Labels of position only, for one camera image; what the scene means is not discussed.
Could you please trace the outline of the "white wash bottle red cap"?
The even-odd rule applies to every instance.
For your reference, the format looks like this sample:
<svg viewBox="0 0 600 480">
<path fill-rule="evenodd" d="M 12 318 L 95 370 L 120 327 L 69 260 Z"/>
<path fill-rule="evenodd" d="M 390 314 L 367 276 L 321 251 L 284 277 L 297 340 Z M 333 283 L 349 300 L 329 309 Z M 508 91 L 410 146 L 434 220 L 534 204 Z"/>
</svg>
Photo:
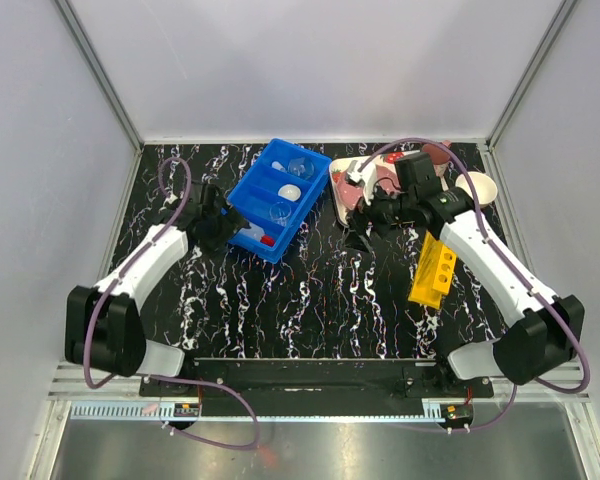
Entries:
<svg viewBox="0 0 600 480">
<path fill-rule="evenodd" d="M 265 231 L 257 225 L 251 225 L 249 228 L 243 228 L 240 230 L 239 234 L 269 247 L 273 247 L 275 245 L 275 239 L 267 235 Z"/>
</svg>

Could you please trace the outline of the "small glass beaker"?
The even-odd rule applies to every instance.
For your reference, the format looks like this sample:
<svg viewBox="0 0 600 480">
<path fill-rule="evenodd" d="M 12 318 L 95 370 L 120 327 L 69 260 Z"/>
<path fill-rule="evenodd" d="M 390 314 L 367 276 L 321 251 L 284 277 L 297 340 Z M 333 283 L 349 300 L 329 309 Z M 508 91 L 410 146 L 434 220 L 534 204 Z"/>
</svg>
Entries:
<svg viewBox="0 0 600 480">
<path fill-rule="evenodd" d="M 269 209 L 270 220 L 282 227 L 286 227 L 293 213 L 288 202 L 276 202 Z"/>
</svg>

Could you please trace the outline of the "blue compartment bin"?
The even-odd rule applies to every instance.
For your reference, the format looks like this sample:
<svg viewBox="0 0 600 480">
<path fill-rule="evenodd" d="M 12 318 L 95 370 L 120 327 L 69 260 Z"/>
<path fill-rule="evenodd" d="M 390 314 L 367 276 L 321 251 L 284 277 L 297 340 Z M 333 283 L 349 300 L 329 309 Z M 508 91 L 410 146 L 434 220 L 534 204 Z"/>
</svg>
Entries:
<svg viewBox="0 0 600 480">
<path fill-rule="evenodd" d="M 315 172 L 310 180 L 302 180 L 271 167 L 273 161 L 287 164 L 289 160 L 298 157 L 306 157 L 314 164 Z M 281 139 L 271 140 L 233 188 L 228 201 L 249 221 L 250 226 L 257 225 L 267 235 L 273 237 L 275 245 L 269 247 L 239 233 L 229 243 L 257 255 L 265 261 L 277 263 L 300 225 L 322 195 L 329 177 L 330 164 L 331 159 L 321 153 Z M 285 184 L 297 185 L 302 191 L 301 199 L 291 202 L 281 198 L 277 192 Z M 277 225 L 270 220 L 269 209 L 276 202 L 288 202 L 293 209 L 286 227 Z"/>
</svg>

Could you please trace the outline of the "small white dish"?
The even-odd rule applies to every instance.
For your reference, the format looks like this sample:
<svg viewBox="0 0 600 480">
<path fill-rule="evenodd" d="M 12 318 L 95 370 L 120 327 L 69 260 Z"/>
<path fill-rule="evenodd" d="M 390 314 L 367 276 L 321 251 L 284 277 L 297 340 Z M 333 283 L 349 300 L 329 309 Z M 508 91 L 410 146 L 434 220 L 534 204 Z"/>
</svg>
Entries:
<svg viewBox="0 0 600 480">
<path fill-rule="evenodd" d="M 288 201 L 297 202 L 301 199 L 302 191 L 297 185 L 285 184 L 279 188 L 277 194 Z"/>
</svg>

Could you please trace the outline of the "yellow test tube rack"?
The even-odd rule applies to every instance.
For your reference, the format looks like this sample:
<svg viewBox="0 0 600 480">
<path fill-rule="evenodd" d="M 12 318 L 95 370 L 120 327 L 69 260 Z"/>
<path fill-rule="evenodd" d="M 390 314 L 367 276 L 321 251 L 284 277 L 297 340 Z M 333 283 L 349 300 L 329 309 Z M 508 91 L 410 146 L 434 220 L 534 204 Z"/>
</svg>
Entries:
<svg viewBox="0 0 600 480">
<path fill-rule="evenodd" d="M 456 260 L 451 249 L 427 232 L 408 301 L 439 309 L 450 292 Z"/>
</svg>

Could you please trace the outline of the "glass flask with stopper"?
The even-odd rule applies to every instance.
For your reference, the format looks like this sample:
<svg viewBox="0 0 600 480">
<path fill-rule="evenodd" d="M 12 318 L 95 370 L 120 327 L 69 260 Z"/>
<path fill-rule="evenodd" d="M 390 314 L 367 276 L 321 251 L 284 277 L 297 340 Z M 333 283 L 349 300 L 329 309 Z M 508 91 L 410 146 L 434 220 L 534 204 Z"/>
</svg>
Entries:
<svg viewBox="0 0 600 480">
<path fill-rule="evenodd" d="M 306 157 L 293 158 L 287 164 L 283 164 L 280 161 L 273 161 L 271 167 L 302 180 L 310 180 L 315 172 L 314 164 Z"/>
</svg>

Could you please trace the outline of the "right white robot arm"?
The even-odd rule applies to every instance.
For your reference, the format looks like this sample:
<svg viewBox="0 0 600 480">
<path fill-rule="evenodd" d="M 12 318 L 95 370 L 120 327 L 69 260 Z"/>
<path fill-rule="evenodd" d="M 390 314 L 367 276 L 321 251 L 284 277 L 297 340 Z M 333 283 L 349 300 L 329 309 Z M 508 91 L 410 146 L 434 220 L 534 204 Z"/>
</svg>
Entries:
<svg viewBox="0 0 600 480">
<path fill-rule="evenodd" d="M 581 363 L 582 380 L 558 390 L 585 390 L 591 372 L 579 343 L 583 304 L 573 295 L 559 297 L 539 281 L 492 232 L 474 196 L 443 187 L 427 153 L 402 156 L 391 169 L 374 157 L 355 158 L 339 184 L 360 194 L 344 203 L 350 246 L 368 250 L 369 229 L 384 235 L 404 223 L 423 227 L 472 271 L 506 322 L 500 338 L 468 343 L 446 355 L 433 374 L 440 393 L 456 396 L 482 376 L 504 377 L 517 386 L 542 383 L 544 374 L 574 358 Z"/>
</svg>

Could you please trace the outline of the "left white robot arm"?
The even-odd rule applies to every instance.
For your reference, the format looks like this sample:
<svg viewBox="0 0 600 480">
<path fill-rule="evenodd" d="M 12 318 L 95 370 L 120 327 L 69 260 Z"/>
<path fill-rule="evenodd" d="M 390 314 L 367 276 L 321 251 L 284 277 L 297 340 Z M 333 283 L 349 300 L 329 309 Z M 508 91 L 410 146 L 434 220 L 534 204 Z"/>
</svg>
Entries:
<svg viewBox="0 0 600 480">
<path fill-rule="evenodd" d="M 222 250 L 246 219 L 222 190 L 193 182 L 183 195 L 168 202 L 145 238 L 105 278 L 92 287 L 76 286 L 68 295 L 64 355 L 83 367 L 88 385 L 98 383 L 93 369 L 112 376 L 160 376 L 176 396 L 195 386 L 196 372 L 185 365 L 177 347 L 149 340 L 141 311 L 163 276 L 190 251 L 206 255 Z"/>
</svg>

